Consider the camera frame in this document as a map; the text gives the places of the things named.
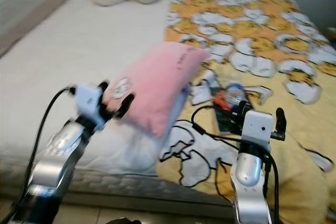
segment cartoon print blanket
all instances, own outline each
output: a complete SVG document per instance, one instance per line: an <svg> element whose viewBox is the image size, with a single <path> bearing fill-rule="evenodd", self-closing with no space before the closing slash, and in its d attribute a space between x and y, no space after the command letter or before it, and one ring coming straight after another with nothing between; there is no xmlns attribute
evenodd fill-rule
<svg viewBox="0 0 336 224"><path fill-rule="evenodd" d="M321 223L336 211L336 51L295 0L171 0L166 40L212 54L192 80L192 92L171 130L157 173L161 178L232 200L230 165L237 148L200 135L192 113L211 104L210 87L240 71L255 109L287 118L285 142L271 140L280 176L284 223ZM196 121L215 131L214 112ZM274 177L268 202L273 206Z"/></svg>

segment mattress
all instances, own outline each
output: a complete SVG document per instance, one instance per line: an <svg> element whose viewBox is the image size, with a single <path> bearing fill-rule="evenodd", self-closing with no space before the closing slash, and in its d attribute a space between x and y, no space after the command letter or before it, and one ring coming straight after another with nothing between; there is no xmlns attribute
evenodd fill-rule
<svg viewBox="0 0 336 224"><path fill-rule="evenodd" d="M0 61L0 161L27 163L42 115L58 90L69 84L113 81L162 41L168 2L142 5L129 0L99 7L90 0L67 0L9 51ZM74 116L74 99L61 96L47 118L37 160L50 136ZM109 122L91 138L77 168L155 175L161 144L125 141Z"/></svg>

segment black cable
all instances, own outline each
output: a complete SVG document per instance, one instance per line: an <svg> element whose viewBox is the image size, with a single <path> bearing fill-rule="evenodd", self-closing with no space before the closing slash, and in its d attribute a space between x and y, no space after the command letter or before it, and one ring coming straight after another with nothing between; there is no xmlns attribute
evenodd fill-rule
<svg viewBox="0 0 336 224"><path fill-rule="evenodd" d="M195 121L194 121L195 115L198 113L198 111L200 111L202 109L215 109L216 110L216 107L213 106L213 105L206 105L206 106L202 106L202 107L198 108L197 110L195 110L194 113L192 114L192 117L191 117L191 122L192 122L193 125L196 124ZM204 130L204 132L205 132L205 134L207 134L208 136L210 136L214 139L229 140L229 141L234 141L234 142L238 142L238 143L247 143L249 145L252 145L256 149L262 151L265 155L267 155L267 157L271 161L271 164L273 166L273 171L274 171L274 178L275 178L275 184L274 184L274 223L278 224L279 223L279 174L278 174L277 165L276 165L275 160L272 157L272 155L266 149L264 149L260 145L255 144L253 142L243 140L243 139L237 139L237 138L233 138L233 137L217 136L215 134L207 133L205 130Z"/></svg>
<svg viewBox="0 0 336 224"><path fill-rule="evenodd" d="M0 222L0 224L7 224L11 218L13 217L13 215L15 214L15 211L16 211L16 206L20 203L20 201L22 201L22 199L25 197L26 193L27 193L27 188L28 188L28 183L29 183L29 179L30 179L30 176L31 176L31 171L32 171L32 167L33 167L33 164L34 164L34 159L35 159L35 155L36 155L36 151L37 151L37 147L38 147L38 143L39 143L39 140L40 140L40 137L41 137L41 133L42 133L42 129L43 129L43 126L44 126L44 123L46 121L46 118L48 116L48 113L51 109L51 107L54 105L55 101L57 100L57 98L64 92L64 91L70 91L71 90L70 87L66 87L60 91L57 92L57 94L55 94L55 96L53 97L53 99L51 100L51 102L49 103L48 107L47 107L47 110L46 112L44 113L44 116L41 120L41 123L40 123L40 126L38 128L38 132L37 132L37 135L36 135L36 139L35 139L35 143L34 143L34 148L33 148L33 151L30 155L30 160L29 160L29 163L28 163L28 166L26 168L26 174L25 174L25 180L24 180L24 185L22 187L22 191L21 191L21 194L20 194L20 197L19 197L19 200L15 202L13 208L11 209L11 211L9 212L9 214Z"/></svg>

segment pink pillow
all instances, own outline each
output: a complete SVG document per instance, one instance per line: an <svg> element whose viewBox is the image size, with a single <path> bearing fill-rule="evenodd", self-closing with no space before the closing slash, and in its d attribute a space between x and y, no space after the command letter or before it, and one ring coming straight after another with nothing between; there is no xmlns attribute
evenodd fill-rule
<svg viewBox="0 0 336 224"><path fill-rule="evenodd" d="M103 101L110 110L116 110L133 93L135 98L126 116L161 137L177 95L209 56L205 50L185 44L160 43L108 87Z"/></svg>

